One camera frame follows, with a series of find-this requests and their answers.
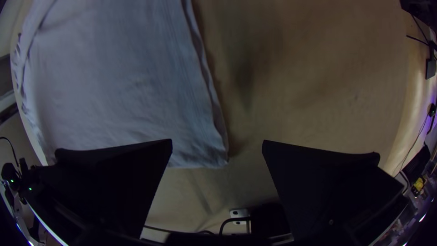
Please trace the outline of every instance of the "black cable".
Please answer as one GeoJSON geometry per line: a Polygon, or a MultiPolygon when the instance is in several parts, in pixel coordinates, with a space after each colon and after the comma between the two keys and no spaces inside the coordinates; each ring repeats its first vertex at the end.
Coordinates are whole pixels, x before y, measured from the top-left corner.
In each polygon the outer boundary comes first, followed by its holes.
{"type": "Polygon", "coordinates": [[[155,231],[162,231],[162,232],[166,232],[166,233],[182,233],[180,231],[172,231],[172,230],[166,230],[166,229],[162,229],[162,228],[157,228],[157,227],[153,227],[153,226],[148,226],[148,225],[144,225],[144,228],[148,228],[151,230],[155,230],[155,231]]]}
{"type": "Polygon", "coordinates": [[[250,234],[250,224],[248,220],[246,221],[246,233],[250,234]]]}
{"type": "Polygon", "coordinates": [[[21,178],[20,167],[19,167],[19,165],[18,165],[17,156],[15,155],[14,146],[12,145],[12,143],[10,142],[10,140],[9,140],[8,138],[6,138],[6,137],[0,137],[0,139],[3,139],[3,140],[8,141],[8,143],[9,143],[9,145],[10,145],[10,148],[12,149],[12,154],[14,155],[15,164],[17,165],[17,169],[18,169],[18,170],[15,170],[15,172],[17,173],[18,177],[21,178]]]}
{"type": "Polygon", "coordinates": [[[214,234],[213,232],[208,231],[208,230],[199,231],[198,233],[199,233],[199,234],[202,234],[202,233],[204,233],[204,234],[210,234],[210,235],[214,235],[214,236],[215,236],[215,234],[214,234]]]}
{"type": "MultiPolygon", "coordinates": [[[[416,20],[416,18],[414,17],[414,15],[411,15],[411,17],[413,18],[414,22],[416,23],[417,27],[419,28],[419,30],[420,30],[420,32],[422,33],[423,37],[425,38],[426,42],[424,42],[424,41],[422,41],[422,40],[420,40],[420,39],[418,39],[418,38],[412,37],[412,36],[410,36],[410,35],[407,35],[407,37],[408,37],[408,38],[411,38],[411,39],[414,39],[414,40],[416,40],[416,41],[418,41],[418,42],[421,42],[422,44],[424,44],[424,45],[426,45],[426,46],[429,47],[429,40],[427,39],[427,36],[426,36],[425,33],[423,32],[422,28],[420,27],[420,25],[419,25],[419,23],[417,22],[417,20],[416,20]]],[[[437,60],[437,57],[436,57],[436,55],[434,54],[434,50],[432,51],[432,55],[434,56],[434,59],[437,60]]]]}
{"type": "Polygon", "coordinates": [[[407,160],[408,155],[410,154],[410,152],[411,152],[411,150],[413,149],[414,145],[416,145],[416,142],[417,142],[417,140],[419,139],[420,134],[422,133],[423,129],[425,128],[425,124],[427,123],[428,116],[429,116],[429,114],[427,114],[427,117],[426,117],[425,121],[423,122],[423,125],[422,125],[421,129],[419,130],[419,134],[417,135],[416,140],[414,140],[414,143],[413,143],[413,145],[411,146],[411,148],[408,150],[406,156],[405,156],[404,159],[403,159],[403,160],[402,160],[402,161],[401,161],[401,162],[396,166],[396,168],[397,168],[400,164],[402,164],[402,165],[401,165],[401,169],[400,169],[399,171],[402,170],[402,168],[403,168],[403,166],[404,166],[404,162],[407,160]]]}
{"type": "Polygon", "coordinates": [[[416,18],[414,17],[414,15],[411,14],[411,17],[413,17],[414,22],[416,23],[417,27],[419,28],[420,32],[422,33],[423,37],[425,38],[425,40],[427,41],[427,44],[429,44],[429,41],[427,39],[427,36],[425,35],[425,33],[423,32],[422,28],[420,27],[419,23],[417,22],[416,18]]]}
{"type": "Polygon", "coordinates": [[[422,44],[424,44],[424,45],[426,45],[426,46],[429,47],[429,44],[425,43],[424,41],[422,41],[422,40],[420,40],[420,39],[418,39],[418,38],[412,37],[412,36],[410,36],[410,35],[407,35],[407,38],[411,38],[411,39],[413,39],[413,40],[416,40],[417,42],[421,42],[422,44]]]}
{"type": "Polygon", "coordinates": [[[223,221],[223,223],[222,223],[222,225],[220,226],[220,231],[219,231],[219,233],[218,233],[218,235],[219,236],[222,236],[223,235],[223,229],[224,229],[224,226],[227,224],[227,223],[229,223],[229,222],[236,222],[236,221],[247,221],[247,223],[249,222],[249,221],[251,221],[252,219],[250,218],[250,217],[241,217],[241,218],[230,218],[230,219],[227,219],[227,220],[225,220],[225,221],[223,221]]]}
{"type": "MultiPolygon", "coordinates": [[[[150,230],[162,231],[162,232],[166,232],[166,233],[184,233],[184,232],[180,232],[180,231],[172,231],[172,230],[157,228],[157,227],[153,227],[153,226],[149,226],[149,225],[144,225],[143,227],[150,229],[150,230]]],[[[213,232],[208,231],[208,230],[199,231],[197,233],[205,233],[205,234],[215,235],[213,232]]]]}
{"type": "Polygon", "coordinates": [[[18,166],[17,156],[15,155],[15,150],[14,150],[14,146],[12,146],[12,143],[11,143],[11,142],[9,141],[9,139],[6,138],[6,137],[0,137],[0,139],[4,139],[4,140],[8,141],[8,143],[9,143],[9,145],[10,145],[10,148],[12,149],[12,153],[14,154],[15,164],[17,165],[17,168],[20,168],[20,167],[18,166]]]}

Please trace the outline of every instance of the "wire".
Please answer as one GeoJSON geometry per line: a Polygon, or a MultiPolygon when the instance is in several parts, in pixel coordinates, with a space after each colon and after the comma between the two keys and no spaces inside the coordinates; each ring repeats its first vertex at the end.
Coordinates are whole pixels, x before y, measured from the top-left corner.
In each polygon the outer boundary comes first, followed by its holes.
{"type": "Polygon", "coordinates": [[[227,223],[236,222],[236,221],[246,221],[246,223],[248,223],[251,220],[252,219],[250,217],[241,217],[241,218],[230,218],[230,219],[227,219],[227,220],[223,221],[222,225],[220,226],[220,231],[219,231],[218,235],[219,236],[223,235],[223,229],[224,229],[224,226],[227,223]]]}
{"type": "Polygon", "coordinates": [[[246,221],[246,233],[250,234],[250,223],[249,223],[249,221],[246,221]]]}
{"type": "MultiPolygon", "coordinates": [[[[416,18],[414,17],[414,15],[411,15],[411,17],[413,18],[414,22],[416,23],[417,27],[419,28],[419,30],[420,30],[420,32],[422,33],[423,37],[425,38],[426,42],[424,42],[424,41],[422,41],[422,40],[420,40],[420,39],[418,39],[418,38],[412,37],[412,36],[410,36],[410,35],[407,35],[407,37],[408,37],[408,38],[411,38],[411,39],[414,39],[414,40],[416,40],[417,42],[421,42],[422,44],[424,44],[424,45],[426,45],[426,46],[429,47],[429,40],[427,39],[427,36],[426,36],[425,33],[423,32],[422,28],[420,27],[420,25],[419,25],[419,23],[417,22],[417,20],[416,20],[416,18]]],[[[434,59],[437,60],[437,57],[436,57],[436,55],[434,54],[434,50],[432,51],[432,55],[434,56],[434,59]]]]}
{"type": "MultiPolygon", "coordinates": [[[[184,233],[184,232],[181,232],[181,231],[166,230],[166,229],[157,228],[157,227],[148,226],[148,225],[144,225],[143,227],[147,228],[147,229],[150,229],[150,230],[162,231],[162,232],[166,232],[166,233],[184,233]]],[[[213,232],[208,231],[208,230],[199,231],[197,233],[205,233],[205,234],[215,235],[213,232]]]]}
{"type": "Polygon", "coordinates": [[[427,44],[429,44],[429,41],[427,39],[427,36],[425,35],[425,33],[423,32],[422,28],[420,27],[419,23],[417,22],[416,18],[414,17],[413,14],[410,14],[411,17],[413,17],[414,22],[416,23],[417,27],[419,28],[420,32],[422,33],[423,37],[425,38],[425,40],[427,41],[427,44]]]}
{"type": "Polygon", "coordinates": [[[157,227],[153,227],[153,226],[148,226],[148,225],[144,225],[144,228],[148,228],[151,230],[155,230],[155,231],[162,231],[162,232],[166,232],[166,233],[182,233],[180,231],[172,231],[172,230],[166,230],[166,229],[162,229],[162,228],[157,228],[157,227]]]}
{"type": "Polygon", "coordinates": [[[418,39],[418,38],[412,37],[412,36],[410,36],[410,35],[407,35],[407,38],[411,38],[411,39],[413,39],[413,40],[416,40],[417,42],[421,42],[422,44],[424,44],[424,45],[426,45],[426,46],[429,47],[429,44],[425,43],[424,41],[422,41],[422,40],[420,40],[420,39],[418,39]]]}
{"type": "Polygon", "coordinates": [[[419,130],[419,134],[417,135],[416,140],[414,140],[413,145],[412,145],[411,148],[408,150],[408,152],[407,152],[406,156],[404,157],[404,159],[403,159],[403,160],[402,160],[402,161],[401,161],[401,162],[396,166],[396,169],[397,169],[397,167],[398,167],[400,164],[402,164],[402,165],[401,165],[401,170],[402,170],[402,168],[403,168],[403,166],[404,166],[404,162],[406,161],[406,159],[407,159],[408,155],[410,154],[411,150],[413,149],[414,145],[416,145],[416,142],[417,142],[417,140],[419,139],[420,134],[422,133],[423,129],[425,128],[425,124],[427,123],[428,116],[429,116],[429,115],[427,114],[427,117],[426,117],[425,121],[423,122],[422,127],[421,127],[420,130],[419,130]]]}
{"type": "Polygon", "coordinates": [[[202,233],[204,233],[204,234],[210,234],[210,235],[214,235],[214,236],[215,236],[215,234],[214,234],[213,232],[208,231],[208,230],[199,231],[198,233],[199,233],[199,234],[202,234],[202,233]]]}
{"type": "MultiPolygon", "coordinates": [[[[0,137],[0,139],[6,140],[8,141],[10,148],[12,149],[12,154],[14,155],[14,160],[15,160],[15,164],[17,165],[18,170],[20,170],[20,167],[18,165],[18,160],[17,160],[17,156],[15,155],[15,150],[14,150],[14,146],[12,145],[12,143],[10,142],[10,140],[6,137],[0,137]]],[[[19,171],[16,171],[18,176],[21,177],[21,174],[19,171]]]]}

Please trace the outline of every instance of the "wrinkled fabric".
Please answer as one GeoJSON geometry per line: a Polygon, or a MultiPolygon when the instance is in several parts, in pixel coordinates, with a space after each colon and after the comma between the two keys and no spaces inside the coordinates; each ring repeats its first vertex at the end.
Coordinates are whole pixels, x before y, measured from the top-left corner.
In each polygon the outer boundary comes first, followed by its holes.
{"type": "Polygon", "coordinates": [[[38,0],[11,59],[49,162],[58,148],[165,138],[170,167],[227,164],[224,121],[189,0],[38,0]]]}

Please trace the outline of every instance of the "black device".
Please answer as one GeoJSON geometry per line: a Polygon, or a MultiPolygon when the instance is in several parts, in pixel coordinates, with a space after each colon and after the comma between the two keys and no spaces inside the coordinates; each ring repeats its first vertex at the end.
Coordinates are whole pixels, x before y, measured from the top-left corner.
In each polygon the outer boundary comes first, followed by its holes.
{"type": "MultiPolygon", "coordinates": [[[[138,238],[171,151],[169,139],[60,149],[56,165],[24,172],[20,196],[61,243],[162,245],[138,238]]],[[[268,246],[273,243],[268,237],[288,233],[287,226],[296,241],[282,245],[365,245],[405,208],[402,185],[377,167],[377,153],[342,154],[271,141],[262,152],[284,209],[263,206],[253,211],[253,220],[281,226],[263,231],[265,225],[255,224],[253,234],[235,236],[172,233],[164,245],[268,246]],[[266,218],[271,209],[278,216],[266,218]]]]}
{"type": "Polygon", "coordinates": [[[407,205],[402,184],[378,168],[378,153],[272,141],[264,141],[262,152],[296,244],[369,245],[407,205]]]}

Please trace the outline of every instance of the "beige surface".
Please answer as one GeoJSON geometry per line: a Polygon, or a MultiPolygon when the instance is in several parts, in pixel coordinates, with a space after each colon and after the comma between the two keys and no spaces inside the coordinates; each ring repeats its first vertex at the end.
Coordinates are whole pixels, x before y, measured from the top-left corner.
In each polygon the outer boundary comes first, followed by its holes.
{"type": "MultiPolygon", "coordinates": [[[[425,39],[411,15],[403,12],[403,17],[406,34],[424,41],[425,39]]],[[[435,40],[435,36],[431,35],[430,29],[421,21],[419,23],[425,35],[427,35],[427,39],[432,37],[435,40]]],[[[407,92],[398,134],[387,163],[384,165],[384,170],[393,175],[396,175],[402,166],[407,165],[422,148],[432,121],[431,118],[427,118],[423,131],[418,138],[417,136],[425,121],[430,104],[436,103],[437,98],[436,77],[425,80],[425,60],[429,58],[428,47],[415,40],[405,39],[408,51],[407,92]],[[414,147],[406,157],[413,144],[414,147]]]]}
{"type": "Polygon", "coordinates": [[[396,172],[431,101],[422,79],[427,53],[405,38],[420,35],[397,0],[194,2],[227,121],[230,163],[221,170],[167,169],[146,224],[217,232],[229,209],[277,199],[263,139],[376,151],[380,166],[396,172]]]}

